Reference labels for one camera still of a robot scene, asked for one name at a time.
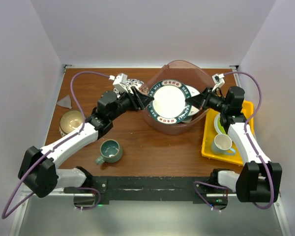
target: cable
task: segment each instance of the cable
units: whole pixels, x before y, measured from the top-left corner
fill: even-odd
[[[252,119],[252,117],[255,116],[255,114],[258,112],[260,106],[261,106],[261,102],[262,102],[262,95],[261,95],[261,89],[260,89],[260,86],[257,82],[257,80],[251,76],[250,74],[248,73],[245,73],[245,72],[240,72],[240,71],[232,71],[232,72],[227,72],[227,73],[224,73],[224,76],[227,76],[227,75],[231,75],[231,74],[243,74],[243,75],[246,75],[248,77],[250,77],[253,82],[255,83],[255,85],[257,86],[257,89],[258,89],[258,93],[259,93],[259,103],[257,105],[257,108],[255,109],[255,111],[253,112],[253,114],[247,119],[247,121],[245,122],[245,125],[244,125],[244,130],[245,130],[245,133],[246,133],[246,136],[247,136],[247,139],[251,145],[251,147],[253,148],[253,150],[255,151],[256,155],[259,157],[259,159],[261,160],[264,168],[265,168],[265,172],[266,172],[266,175],[267,175],[267,178],[268,178],[268,181],[269,181],[269,185],[270,185],[270,202],[265,205],[265,206],[261,206],[261,205],[258,205],[257,203],[254,203],[254,205],[257,207],[257,208],[260,208],[260,209],[268,209],[270,208],[273,203],[274,203],[274,186],[273,186],[273,180],[272,180],[272,177],[271,177],[271,174],[270,174],[270,170],[268,168],[268,166],[266,165],[264,159],[260,156],[256,146],[254,145],[254,143],[252,142],[252,139],[251,137],[249,136],[249,134],[247,133],[247,125],[249,123],[249,121]]]
[[[94,205],[92,205],[90,207],[75,206],[76,208],[78,208],[80,210],[90,210],[90,209],[95,208],[100,203],[100,192],[97,189],[95,189],[95,188],[84,188],[84,187],[79,187],[77,189],[79,189],[79,190],[91,190],[93,192],[96,192],[97,195],[98,195],[98,200]]]
[[[74,94],[74,91],[73,91],[73,82],[74,80],[79,76],[79,75],[82,75],[82,74],[95,74],[95,75],[100,75],[100,76],[104,76],[104,77],[107,77],[109,78],[108,75],[104,75],[102,73],[98,73],[98,72],[93,72],[93,71],[82,71],[80,73],[77,73],[73,76],[73,78],[71,79],[71,83],[70,83],[70,89],[71,89],[71,93],[72,93],[72,97],[75,101],[75,103],[77,104],[81,114],[82,114],[82,117],[85,117],[84,115],[84,112],[83,112],[83,109],[82,107],[80,106],[80,103],[78,102],[75,94]],[[56,148],[58,148],[60,145],[62,145],[63,143],[67,142],[68,140],[72,139],[73,137],[75,137],[76,135],[78,135],[83,129],[84,129],[84,126],[85,126],[85,120],[83,119],[83,123],[82,123],[82,126],[79,130],[79,132],[76,132],[74,133],[73,135],[70,135],[68,136],[66,139],[62,140],[61,142],[59,142],[58,144],[56,144],[52,150],[49,150],[47,151],[44,155],[42,155],[25,173],[24,175],[22,176],[22,178],[20,179],[20,181],[17,183],[16,187],[14,188],[14,190],[12,191],[12,194],[10,196],[10,198],[8,199],[4,209],[3,209],[3,212],[2,212],[2,215],[1,215],[1,218],[2,219],[6,219],[12,212],[14,212],[22,203],[24,203],[28,198],[30,198],[34,193],[30,193],[29,195],[27,195],[25,198],[23,198],[19,203],[17,203],[15,205],[15,207],[13,207],[8,213],[8,208],[9,206],[11,205],[11,202],[13,201],[15,195],[16,195],[16,192],[19,190],[21,184],[24,182],[24,180],[26,179],[26,177],[32,172],[32,170],[45,158],[47,157],[51,152],[53,152]]]
[[[221,90],[221,88],[220,87],[217,87],[216,88],[216,91],[219,91],[219,93],[220,93],[220,97],[223,99],[223,101],[225,100],[225,97],[223,96],[223,93],[222,93],[222,90]]]
[[[200,196],[200,198],[202,198],[202,200],[213,210],[220,210],[218,208],[215,208],[213,205],[211,205],[202,195],[201,193],[199,193],[196,184],[202,184],[202,185],[206,185],[209,187],[213,187],[213,188],[219,188],[219,189],[228,189],[227,187],[223,187],[223,186],[217,186],[217,185],[213,185],[213,184],[209,184],[209,183],[205,183],[205,182],[201,182],[201,181],[194,181],[193,182],[193,188],[195,189],[196,193]]]

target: gray floor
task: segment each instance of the gray floor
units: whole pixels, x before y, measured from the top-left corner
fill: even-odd
[[[20,236],[280,236],[275,209],[230,197],[222,213],[191,202],[120,202],[80,212],[72,196],[32,197]]]

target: white enclosure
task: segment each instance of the white enclosure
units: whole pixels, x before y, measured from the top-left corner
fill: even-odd
[[[275,0],[31,0],[62,63],[238,65]]]
[[[256,77],[264,96],[256,136],[282,165],[295,235],[295,0],[0,0],[0,216],[25,150],[45,142],[64,64],[149,67],[175,59],[240,65]],[[256,104],[254,85],[240,81]],[[12,221],[0,218],[0,236]]]
[[[277,0],[240,70],[253,74],[263,92],[256,116],[256,135],[262,149],[283,168],[281,195],[295,235],[295,0]],[[249,79],[241,84],[247,98],[258,102]]]
[[[45,143],[61,77],[61,62],[31,2],[0,0],[0,236],[13,221],[1,220],[1,213],[24,150]]]

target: yellow plastic tray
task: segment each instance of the yellow plastic tray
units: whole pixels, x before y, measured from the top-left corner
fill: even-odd
[[[242,104],[242,112],[246,116],[246,118],[249,118],[254,111],[254,105],[252,102],[244,101]],[[229,162],[232,164],[237,164],[239,166],[243,165],[243,162],[241,160],[240,154],[238,152],[238,149],[236,145],[233,143],[232,148],[236,150],[236,154],[234,156],[229,156],[229,155],[215,155],[211,151],[211,143],[214,140],[214,137],[217,135],[217,132],[215,131],[214,128],[214,119],[218,112],[210,109],[208,113],[206,114],[206,124],[205,124],[205,131],[204,131],[204,136],[203,136],[203,141],[202,141],[202,149],[201,149],[201,154],[204,157],[208,157],[209,159],[216,159],[219,161],[225,161]],[[254,119],[252,118],[249,121],[250,129],[252,134],[254,134]]]

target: cup handle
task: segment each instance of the cup handle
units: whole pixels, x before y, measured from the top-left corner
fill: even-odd
[[[225,153],[226,155],[234,156],[236,154],[236,150],[232,147],[230,149],[228,149],[228,151],[231,151],[231,152],[226,152]]]
[[[101,164],[103,164],[105,161],[104,161],[104,158],[102,157],[102,156],[100,156],[100,157],[98,157],[97,159],[96,159],[96,164],[97,165],[101,165]]]

